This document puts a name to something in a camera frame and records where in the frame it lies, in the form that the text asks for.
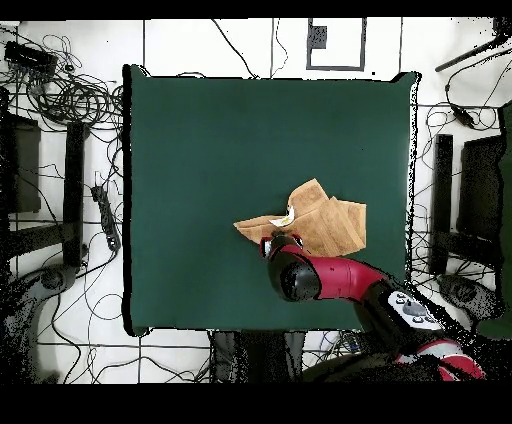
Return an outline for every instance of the green table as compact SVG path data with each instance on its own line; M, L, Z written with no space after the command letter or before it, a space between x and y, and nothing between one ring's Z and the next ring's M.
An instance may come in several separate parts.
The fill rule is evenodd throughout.
M233 227L284 213L311 178L367 204L367 247L352 257L405 278L415 73L392 83L151 78L132 66L124 76L133 327L359 328L343 300L281 300L257 245Z

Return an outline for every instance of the button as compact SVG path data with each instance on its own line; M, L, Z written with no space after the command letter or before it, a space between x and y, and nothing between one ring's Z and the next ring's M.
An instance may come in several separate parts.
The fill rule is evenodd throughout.
M408 300L404 305L404 314L412 315L414 317L421 317L427 315L427 310L423 305Z

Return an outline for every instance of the black monitor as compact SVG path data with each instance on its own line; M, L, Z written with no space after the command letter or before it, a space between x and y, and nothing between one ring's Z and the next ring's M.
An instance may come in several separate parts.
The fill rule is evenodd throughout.
M501 135L467 141L462 149L457 231L494 241L501 228L503 181L499 160L506 148Z

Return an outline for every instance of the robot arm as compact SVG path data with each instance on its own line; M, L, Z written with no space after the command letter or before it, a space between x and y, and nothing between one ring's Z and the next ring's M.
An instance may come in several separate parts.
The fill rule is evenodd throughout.
M448 368L483 378L480 367L446 338L428 310L408 293L394 289L378 270L351 259L309 256L298 235L265 237L260 253L267 259L272 286L283 299L353 302L363 328L376 336L384 351L395 355L397 363L432 355ZM457 379L442 365L439 372L444 380Z

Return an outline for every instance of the beige fabric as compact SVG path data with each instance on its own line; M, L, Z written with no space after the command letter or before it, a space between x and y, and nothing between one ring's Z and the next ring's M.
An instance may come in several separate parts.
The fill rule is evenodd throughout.
M298 234L314 256L344 256L366 246L366 205L329 198L316 179L293 190L288 206L293 206L295 219L285 227L269 222L280 216L260 216L234 226L255 243L275 230Z

